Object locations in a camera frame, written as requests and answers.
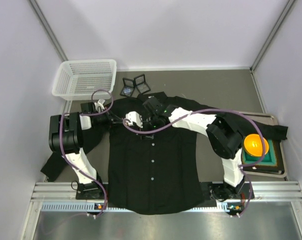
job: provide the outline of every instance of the orange ball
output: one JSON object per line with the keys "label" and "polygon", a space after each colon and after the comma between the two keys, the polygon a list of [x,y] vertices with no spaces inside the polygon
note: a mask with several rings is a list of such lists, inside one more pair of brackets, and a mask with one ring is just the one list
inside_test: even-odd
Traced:
{"label": "orange ball", "polygon": [[[263,138],[265,144],[265,154],[269,151],[269,143]],[[262,141],[258,134],[250,134],[244,139],[244,150],[253,157],[261,157],[262,156]]]}

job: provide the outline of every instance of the black cloth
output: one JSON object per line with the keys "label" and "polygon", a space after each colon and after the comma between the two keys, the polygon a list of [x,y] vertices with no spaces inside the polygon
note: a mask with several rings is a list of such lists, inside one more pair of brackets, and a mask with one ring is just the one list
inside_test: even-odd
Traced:
{"label": "black cloth", "polygon": [[[103,127],[92,127],[83,131],[83,151],[85,154],[91,152],[101,142],[104,132],[105,128]],[[54,182],[67,165],[67,162],[60,154],[53,152],[42,167],[41,172],[48,177],[48,182]]]}
{"label": "black cloth", "polygon": [[[159,92],[116,100],[112,112],[124,118],[128,112],[136,111],[146,118],[148,112],[143,102],[150,96],[165,105],[172,104],[189,111],[211,108]],[[256,132],[245,119],[230,116],[245,135]],[[266,139],[286,139],[287,127],[258,122],[257,125]],[[196,166],[196,132],[169,127],[154,134],[153,139],[141,140],[139,135],[121,124],[97,129],[100,135],[91,140],[85,138],[84,144],[92,144],[92,141],[97,144],[95,139],[109,131],[108,201],[116,207],[146,215],[171,214],[193,208],[204,200]]]}

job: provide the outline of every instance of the black shirt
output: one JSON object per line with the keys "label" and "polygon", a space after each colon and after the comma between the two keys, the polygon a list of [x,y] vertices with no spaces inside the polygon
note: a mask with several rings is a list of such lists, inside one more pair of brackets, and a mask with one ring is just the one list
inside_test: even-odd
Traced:
{"label": "black shirt", "polygon": [[[149,96],[165,105],[172,104],[189,111],[210,108],[194,100],[167,97],[160,92],[116,100],[111,110],[121,118],[132,111],[146,118],[148,112],[142,104]],[[231,115],[246,135],[255,132],[245,119]],[[286,127],[258,125],[267,139],[286,138]],[[196,166],[196,132],[169,127],[154,134],[153,139],[142,140],[123,125],[115,124],[109,133],[110,203],[139,214],[153,215],[181,212],[204,200]]]}

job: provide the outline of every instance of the white panel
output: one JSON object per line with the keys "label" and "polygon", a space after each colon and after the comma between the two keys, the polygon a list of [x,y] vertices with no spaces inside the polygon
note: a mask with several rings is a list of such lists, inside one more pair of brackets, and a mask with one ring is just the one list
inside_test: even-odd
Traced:
{"label": "white panel", "polygon": [[302,0],[298,0],[256,72],[267,111],[289,126],[288,174],[302,188]]}
{"label": "white panel", "polygon": [[0,1],[0,240],[20,237],[35,182],[50,156],[51,94],[60,60],[28,1]]}
{"label": "white panel", "polygon": [[71,60],[250,67],[287,0],[38,0]]}

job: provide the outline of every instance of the laundry basket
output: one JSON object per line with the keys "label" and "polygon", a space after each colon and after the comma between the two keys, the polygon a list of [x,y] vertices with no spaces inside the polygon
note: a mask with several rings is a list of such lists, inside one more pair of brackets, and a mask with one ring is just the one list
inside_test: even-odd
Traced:
{"label": "laundry basket", "polygon": [[[98,89],[110,93],[116,80],[117,62],[113,59],[73,60],[61,63],[54,79],[52,94],[67,101],[91,100]],[[97,92],[93,99],[109,99],[106,92]]]}

